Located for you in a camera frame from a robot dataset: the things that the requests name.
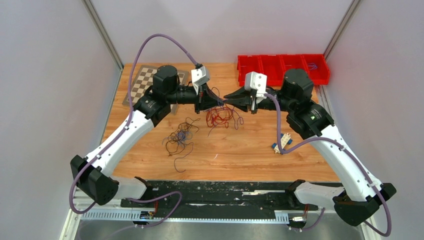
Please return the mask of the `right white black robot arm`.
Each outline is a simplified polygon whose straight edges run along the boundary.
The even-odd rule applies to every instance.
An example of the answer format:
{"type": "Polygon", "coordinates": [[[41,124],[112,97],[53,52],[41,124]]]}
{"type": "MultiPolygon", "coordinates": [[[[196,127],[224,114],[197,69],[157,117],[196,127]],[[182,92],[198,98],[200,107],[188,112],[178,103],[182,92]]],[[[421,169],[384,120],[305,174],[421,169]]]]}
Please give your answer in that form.
{"type": "Polygon", "coordinates": [[[266,75],[252,71],[244,86],[226,95],[224,101],[252,114],[260,109],[276,111],[278,123],[281,112],[286,112],[286,121],[301,136],[302,144],[312,145],[341,181],[340,187],[295,181],[285,195],[290,208],[315,205],[335,211],[351,226],[367,223],[380,208],[388,209],[396,188],[381,182],[352,153],[331,115],[312,100],[313,89],[313,81],[301,68],[289,69],[279,90],[267,85],[266,75]]]}

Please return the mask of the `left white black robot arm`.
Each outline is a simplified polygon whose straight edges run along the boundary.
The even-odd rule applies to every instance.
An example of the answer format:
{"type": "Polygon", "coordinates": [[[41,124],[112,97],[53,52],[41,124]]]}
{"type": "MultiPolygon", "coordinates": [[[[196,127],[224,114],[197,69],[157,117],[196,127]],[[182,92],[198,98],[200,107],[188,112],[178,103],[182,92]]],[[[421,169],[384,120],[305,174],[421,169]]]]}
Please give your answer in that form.
{"type": "Polygon", "coordinates": [[[85,157],[75,155],[70,161],[74,181],[95,204],[112,199],[133,199],[140,207],[153,201],[153,193],[139,177],[113,179],[112,173],[125,154],[170,112],[172,105],[190,104],[196,113],[218,106],[223,100],[208,87],[210,73],[197,65],[191,71],[191,85],[182,85],[177,69],[160,66],[152,76],[152,85],[132,106],[123,123],[100,146],[85,157]]]}

